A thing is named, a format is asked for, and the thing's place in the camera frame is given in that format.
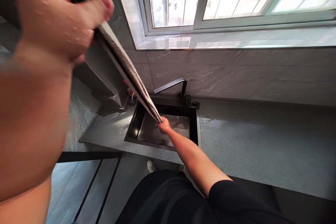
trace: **faucet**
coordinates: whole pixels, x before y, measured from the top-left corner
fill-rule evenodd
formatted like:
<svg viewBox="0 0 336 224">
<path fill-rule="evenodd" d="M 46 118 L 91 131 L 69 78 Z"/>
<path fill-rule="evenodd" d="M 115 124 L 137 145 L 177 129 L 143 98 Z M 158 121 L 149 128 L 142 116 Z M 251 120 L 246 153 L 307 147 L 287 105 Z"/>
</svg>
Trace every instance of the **faucet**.
<svg viewBox="0 0 336 224">
<path fill-rule="evenodd" d="M 158 94 L 161 93 L 162 91 L 165 91 L 166 89 L 176 86 L 177 84 L 180 84 L 181 82 L 183 82 L 182 84 L 182 90 L 181 93 L 177 94 L 177 97 L 180 98 L 184 104 L 186 104 L 189 107 L 195 107 L 196 109 L 200 109 L 200 103 L 197 101 L 192 101 L 191 100 L 191 96 L 189 94 L 185 95 L 186 89 L 187 89 L 187 80 L 184 78 L 178 78 L 176 80 L 173 80 L 169 83 L 167 83 L 166 85 L 163 85 L 157 89 L 154 89 L 153 92 L 154 94 Z"/>
</svg>

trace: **gray towel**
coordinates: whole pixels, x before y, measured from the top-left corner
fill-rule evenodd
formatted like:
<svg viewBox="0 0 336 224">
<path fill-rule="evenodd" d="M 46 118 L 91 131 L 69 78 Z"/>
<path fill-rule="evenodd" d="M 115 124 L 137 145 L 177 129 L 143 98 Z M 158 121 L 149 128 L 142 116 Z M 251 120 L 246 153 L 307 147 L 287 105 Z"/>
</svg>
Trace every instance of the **gray towel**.
<svg viewBox="0 0 336 224">
<path fill-rule="evenodd" d="M 121 76 L 126 80 L 127 84 L 136 94 L 147 112 L 158 123 L 162 123 L 162 118 L 154 106 L 153 101 L 145 88 L 145 85 L 142 83 L 138 72 L 136 71 L 125 50 L 122 48 L 109 24 L 104 22 L 98 27 L 98 29 L 101 35 L 104 37 L 104 41 L 101 41 L 101 44 L 119 70 Z"/>
</svg>

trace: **white shoe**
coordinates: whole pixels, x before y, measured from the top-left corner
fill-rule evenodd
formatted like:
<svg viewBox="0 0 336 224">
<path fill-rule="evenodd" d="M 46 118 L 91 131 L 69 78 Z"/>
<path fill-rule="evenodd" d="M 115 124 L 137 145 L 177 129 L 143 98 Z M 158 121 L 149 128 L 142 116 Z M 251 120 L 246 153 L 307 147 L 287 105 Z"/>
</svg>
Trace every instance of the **white shoe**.
<svg viewBox="0 0 336 224">
<path fill-rule="evenodd" d="M 147 161 L 147 168 L 148 168 L 149 173 L 156 172 L 156 168 L 152 160 Z"/>
<path fill-rule="evenodd" d="M 179 172 L 186 172 L 186 171 L 185 171 L 186 169 L 187 169 L 187 168 L 186 168 L 185 165 L 180 164 L 180 167 L 178 168 L 178 171 L 179 171 Z"/>
</svg>

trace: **sink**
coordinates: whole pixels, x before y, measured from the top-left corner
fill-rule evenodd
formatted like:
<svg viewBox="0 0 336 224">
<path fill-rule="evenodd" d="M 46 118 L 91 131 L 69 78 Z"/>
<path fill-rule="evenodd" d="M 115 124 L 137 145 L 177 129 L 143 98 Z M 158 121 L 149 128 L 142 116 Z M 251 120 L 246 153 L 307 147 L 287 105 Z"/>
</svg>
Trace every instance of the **sink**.
<svg viewBox="0 0 336 224">
<path fill-rule="evenodd" d="M 169 120 L 173 130 L 201 147 L 200 122 L 196 108 L 157 103 L 154 105 L 159 114 Z M 169 137 L 158 128 L 157 122 L 140 102 L 136 105 L 125 141 L 175 151 Z"/>
</svg>

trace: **window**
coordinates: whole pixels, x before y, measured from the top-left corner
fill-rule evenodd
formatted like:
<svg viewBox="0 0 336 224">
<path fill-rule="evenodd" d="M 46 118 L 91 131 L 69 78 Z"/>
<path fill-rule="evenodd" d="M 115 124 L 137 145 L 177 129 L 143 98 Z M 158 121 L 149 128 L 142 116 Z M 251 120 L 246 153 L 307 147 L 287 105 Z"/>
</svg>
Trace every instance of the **window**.
<svg viewBox="0 0 336 224">
<path fill-rule="evenodd" d="M 336 0 L 141 0 L 149 35 L 335 24 Z"/>
</svg>

